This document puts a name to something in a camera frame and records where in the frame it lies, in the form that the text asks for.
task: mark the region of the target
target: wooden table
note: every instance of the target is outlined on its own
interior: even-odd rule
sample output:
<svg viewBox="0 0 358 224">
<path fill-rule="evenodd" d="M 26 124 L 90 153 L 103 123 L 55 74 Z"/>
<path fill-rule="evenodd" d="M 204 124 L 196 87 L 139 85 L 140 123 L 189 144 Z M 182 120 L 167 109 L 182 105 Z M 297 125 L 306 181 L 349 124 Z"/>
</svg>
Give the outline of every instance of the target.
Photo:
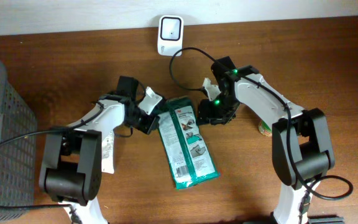
<svg viewBox="0 0 358 224">
<path fill-rule="evenodd" d="M 336 166 L 330 174 L 354 183 L 351 197 L 329 202 L 314 198 L 311 215 L 338 214 L 358 223 L 358 17 L 243 22 L 186 26 L 184 47 L 219 58 L 230 55 L 240 67 L 258 68 L 276 90 L 328 119 Z M 135 77 L 167 98 L 189 95 L 168 74 L 170 57 L 157 53 L 157 28 L 101 30 L 0 37 L 0 59 L 9 82 L 35 112 L 39 129 L 68 124 L 113 90 L 120 75 Z M 213 79 L 211 61 L 185 52 L 174 64 L 176 77 L 199 87 Z M 116 173 L 103 174 L 98 194 L 111 223 L 214 223 L 267 216 L 278 202 L 280 181 L 272 165 L 272 140 L 257 130 L 259 118 L 245 106 L 225 126 L 202 126 L 218 179 L 175 190 L 158 135 L 136 131 L 118 138 Z M 37 176 L 45 137 L 37 138 Z M 335 181 L 320 192 L 343 193 Z M 36 186 L 35 203 L 50 203 Z M 33 211 L 11 223 L 69 223 L 63 209 Z"/>
</svg>

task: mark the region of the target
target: barcode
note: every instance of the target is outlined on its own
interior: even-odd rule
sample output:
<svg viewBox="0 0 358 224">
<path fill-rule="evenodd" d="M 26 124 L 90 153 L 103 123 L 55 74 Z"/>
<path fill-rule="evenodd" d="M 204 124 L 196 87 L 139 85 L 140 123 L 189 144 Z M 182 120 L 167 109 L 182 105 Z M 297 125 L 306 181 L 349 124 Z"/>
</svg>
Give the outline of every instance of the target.
<svg viewBox="0 0 358 224">
<path fill-rule="evenodd" d="M 182 177 L 184 175 L 189 174 L 189 170 L 187 169 L 187 166 L 181 166 L 177 168 L 178 177 Z"/>
</svg>

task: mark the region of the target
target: label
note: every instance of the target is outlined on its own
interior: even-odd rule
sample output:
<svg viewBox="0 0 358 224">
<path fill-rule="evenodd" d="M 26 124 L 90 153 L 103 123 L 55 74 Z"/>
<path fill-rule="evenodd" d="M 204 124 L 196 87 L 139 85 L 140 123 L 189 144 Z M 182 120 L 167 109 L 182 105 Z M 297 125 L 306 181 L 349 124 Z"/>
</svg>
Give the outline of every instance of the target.
<svg viewBox="0 0 358 224">
<path fill-rule="evenodd" d="M 185 106 L 175 110 L 175 114 L 179 120 L 183 136 L 186 139 L 185 142 L 196 171 L 196 176 L 201 177 L 215 172 L 208 148 L 197 127 L 193 108 Z"/>
<path fill-rule="evenodd" d="M 114 173 L 113 152 L 114 132 L 111 131 L 102 141 L 102 172 Z"/>
<path fill-rule="evenodd" d="M 159 117 L 160 120 L 158 121 L 158 128 L 160 130 L 162 142 L 167 152 L 175 181 L 178 183 L 189 182 L 191 181 L 191 177 L 171 115 L 169 112 L 165 112 L 160 114 Z"/>
</svg>

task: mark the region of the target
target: white switch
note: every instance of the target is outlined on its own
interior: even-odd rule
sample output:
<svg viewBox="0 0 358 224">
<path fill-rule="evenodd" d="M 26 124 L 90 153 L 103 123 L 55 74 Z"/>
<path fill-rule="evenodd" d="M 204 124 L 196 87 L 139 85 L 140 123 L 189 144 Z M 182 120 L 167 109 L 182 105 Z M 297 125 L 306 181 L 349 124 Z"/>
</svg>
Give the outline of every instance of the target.
<svg viewBox="0 0 358 224">
<path fill-rule="evenodd" d="M 160 55 L 172 56 L 182 48 L 183 19 L 180 16 L 162 16 L 158 26 L 157 50 Z"/>
</svg>

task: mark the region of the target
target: gray plastic crate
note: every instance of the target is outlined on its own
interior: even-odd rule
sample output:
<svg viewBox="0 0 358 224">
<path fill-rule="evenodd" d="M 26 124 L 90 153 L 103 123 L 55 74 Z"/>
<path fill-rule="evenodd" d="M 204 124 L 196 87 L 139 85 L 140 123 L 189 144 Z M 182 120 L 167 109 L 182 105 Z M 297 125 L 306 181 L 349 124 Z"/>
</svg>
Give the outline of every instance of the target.
<svg viewBox="0 0 358 224">
<path fill-rule="evenodd" d="M 7 81 L 5 66 L 0 61 L 0 142 L 36 129 L 33 112 Z M 0 205 L 33 204 L 34 169 L 35 136 L 0 148 Z M 0 210 L 0 222 L 23 214 Z"/>
</svg>

